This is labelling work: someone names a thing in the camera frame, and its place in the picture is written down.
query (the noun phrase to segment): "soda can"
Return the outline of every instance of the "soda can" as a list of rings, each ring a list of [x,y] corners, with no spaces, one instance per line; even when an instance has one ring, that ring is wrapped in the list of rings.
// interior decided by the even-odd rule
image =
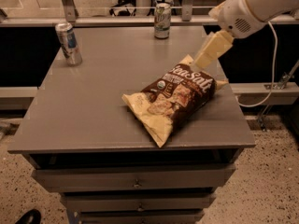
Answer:
[[[72,24],[69,22],[58,23],[55,26],[56,34],[62,46],[66,62],[69,65],[82,63],[82,57],[78,49]]]
[[[155,36],[165,39],[169,37],[171,7],[167,3],[158,3],[155,8]]]

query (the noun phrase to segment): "speckled floor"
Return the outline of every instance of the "speckled floor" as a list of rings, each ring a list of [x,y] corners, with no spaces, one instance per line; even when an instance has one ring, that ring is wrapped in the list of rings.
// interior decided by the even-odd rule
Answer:
[[[298,224],[298,143],[280,116],[270,115],[261,131],[253,116],[246,116],[256,147],[246,149],[236,161],[236,171],[216,190],[215,202],[198,224]],[[36,208],[42,223],[68,223],[57,194],[49,194],[31,177],[31,165],[20,155],[10,155],[20,119],[0,142],[0,223],[14,224],[27,210]]]

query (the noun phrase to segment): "gray tabletop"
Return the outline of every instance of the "gray tabletop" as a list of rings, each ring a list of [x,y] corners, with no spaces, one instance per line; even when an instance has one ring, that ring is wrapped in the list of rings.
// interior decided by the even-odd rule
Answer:
[[[11,153],[70,153],[159,149],[121,96],[140,91],[200,49],[201,26],[171,27],[168,39],[152,27],[77,28],[83,63],[67,66],[58,53],[31,104]],[[209,66],[224,78],[218,62]],[[218,91],[162,149],[253,147],[253,135],[230,86]]]

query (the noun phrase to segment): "black shoe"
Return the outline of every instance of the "black shoe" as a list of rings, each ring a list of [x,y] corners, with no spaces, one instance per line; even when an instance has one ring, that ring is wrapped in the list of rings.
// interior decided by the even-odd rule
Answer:
[[[32,209],[25,213],[16,224],[40,224],[41,215],[38,210]]]

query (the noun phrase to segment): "drawer handle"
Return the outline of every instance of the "drawer handle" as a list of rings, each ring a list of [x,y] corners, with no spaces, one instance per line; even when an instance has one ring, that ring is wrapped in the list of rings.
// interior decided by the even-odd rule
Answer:
[[[138,212],[144,212],[144,208],[142,207],[142,203],[139,204],[139,207],[137,208]]]
[[[142,185],[139,183],[139,180],[136,179],[135,183],[133,184],[133,188],[135,189],[140,189],[142,187]]]

